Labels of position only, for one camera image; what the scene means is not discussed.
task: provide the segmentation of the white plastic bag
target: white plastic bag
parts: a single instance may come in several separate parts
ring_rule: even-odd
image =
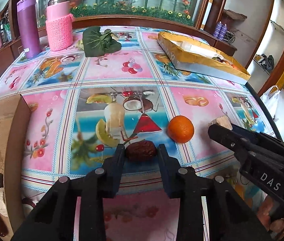
[[[276,87],[277,90],[271,93],[272,89]],[[261,97],[260,99],[265,104],[267,110],[269,111],[272,118],[276,115],[277,105],[280,97],[280,91],[277,85],[272,86],[270,89],[268,89]]]

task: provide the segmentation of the screw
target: screw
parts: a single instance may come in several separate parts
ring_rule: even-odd
[[[59,182],[61,182],[61,183],[65,183],[65,182],[67,182],[67,180],[69,180],[69,178],[67,176],[62,176],[62,177],[59,178]]]
[[[95,169],[95,174],[101,175],[105,172],[105,170],[103,168],[97,168]]]
[[[182,175],[185,175],[187,173],[187,169],[186,168],[179,168],[178,172]]]
[[[222,183],[224,181],[224,178],[222,176],[215,176],[214,179],[216,182],[219,182],[219,183]]]

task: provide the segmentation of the purple bottle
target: purple bottle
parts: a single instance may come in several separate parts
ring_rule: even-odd
[[[213,36],[214,37],[218,37],[219,36],[219,32],[221,30],[221,27],[222,27],[222,23],[221,22],[218,22],[216,27],[215,27],[215,30],[214,30],[214,33],[213,33]]]
[[[227,32],[227,27],[226,27],[226,24],[225,24],[225,25],[222,25],[222,27],[221,27],[221,30],[220,30],[220,32],[219,32],[218,39],[219,39],[219,40],[223,40],[223,37],[224,37],[224,35],[226,34],[226,32]]]
[[[41,52],[35,4],[36,0],[20,0],[17,3],[18,27],[27,59]]]

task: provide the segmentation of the purple spray bottle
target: purple spray bottle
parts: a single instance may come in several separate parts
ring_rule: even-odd
[[[27,59],[41,52],[35,4],[36,0],[20,0],[17,3],[18,27]]]

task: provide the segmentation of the patterned tablecloth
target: patterned tablecloth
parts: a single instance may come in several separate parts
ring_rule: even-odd
[[[22,53],[0,77],[0,99],[20,93],[32,110],[21,182],[26,213],[59,177],[86,175],[130,138],[164,143],[182,166],[205,177],[236,162],[231,151],[209,139],[213,119],[227,115],[234,124],[274,135],[245,86],[174,69],[157,43],[161,30],[101,30],[106,28],[118,34],[120,51],[86,58],[76,47],[83,30],[74,30],[69,48],[53,52],[43,37],[42,53],[31,60]],[[195,128],[185,144],[165,133],[176,115]],[[175,240],[179,200],[166,197],[156,160],[125,163],[119,194],[127,195],[104,201],[109,240]],[[75,219],[78,240],[78,213]],[[207,229],[204,236],[208,240]]]

